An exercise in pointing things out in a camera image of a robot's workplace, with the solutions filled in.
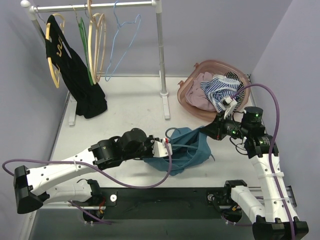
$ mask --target teal garment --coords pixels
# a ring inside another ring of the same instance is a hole
[[[182,127],[173,131],[169,140],[169,143],[173,145],[171,176],[182,173],[186,168],[202,164],[210,157],[211,150],[207,143],[207,135],[201,133],[200,128],[202,127],[191,130],[188,127]],[[196,147],[196,149],[175,145],[189,145]],[[168,171],[168,157],[153,157],[143,160],[159,171]]]

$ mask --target white table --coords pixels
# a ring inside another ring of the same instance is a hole
[[[208,122],[192,116],[178,102],[178,83],[186,78],[166,79],[170,94],[170,120],[164,119],[158,77],[113,77],[109,82],[102,78],[99,84],[106,93],[108,110],[92,119],[76,116],[75,126],[70,127],[68,106],[52,160],[74,156],[100,140],[122,136],[132,128],[140,128],[147,135],[163,138],[170,127],[195,129],[207,125]],[[248,157],[237,153],[227,137],[222,141],[208,137],[207,141],[215,161],[210,157],[203,164],[169,176],[160,187],[223,187],[226,180],[237,179],[244,180],[249,187],[260,186]],[[119,167],[106,169],[105,172],[121,182],[136,186],[155,184],[165,175],[165,172],[137,160],[125,161]],[[83,177],[97,180],[101,187],[121,187],[99,173],[89,173],[70,181]]]

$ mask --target wall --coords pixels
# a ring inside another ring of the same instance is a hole
[[[285,182],[292,185],[300,218],[319,239],[320,127],[319,62],[320,1],[293,0],[252,73],[254,83],[270,86],[280,104],[277,144]],[[275,126],[271,97],[254,89],[257,105],[264,109],[269,133]]]
[[[34,0],[40,6],[84,4],[87,0]],[[225,61],[252,73],[270,38],[292,0],[162,0],[163,37],[166,72],[188,76],[195,63],[207,59]],[[93,0],[112,3],[114,0]],[[104,70],[110,59],[111,46],[117,30],[112,9],[93,10],[107,18],[107,51]],[[117,9],[120,22],[133,21],[142,15],[139,33],[131,50],[123,59],[117,73],[157,74],[159,53],[156,14],[152,7]],[[46,21],[49,14],[41,13]],[[66,38],[80,54],[83,47],[74,12],[63,12],[66,17]],[[86,25],[89,20],[84,11]],[[136,26],[121,29],[116,42],[114,63],[117,63],[134,35]]]
[[[0,163],[48,160],[67,91],[55,88],[44,45],[20,1],[1,1],[0,21]],[[13,177],[2,168],[0,182],[0,239],[17,240],[25,215],[17,214]]]

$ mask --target blue and white striped cloth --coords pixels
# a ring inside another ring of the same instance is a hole
[[[219,105],[220,101],[224,97],[234,95],[240,86],[240,82],[223,75],[214,75],[212,81],[203,81],[200,86],[207,99],[213,104],[216,111],[220,113],[223,111]]]

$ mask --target screw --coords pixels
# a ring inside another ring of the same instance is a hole
[[[117,195],[115,195],[115,194],[112,194],[111,196],[110,196],[110,200],[111,200],[111,202],[115,202],[115,201],[117,201]]]
[[[213,195],[213,194],[209,194],[209,195],[208,195],[208,200],[209,200],[209,201],[215,200],[214,195]]]

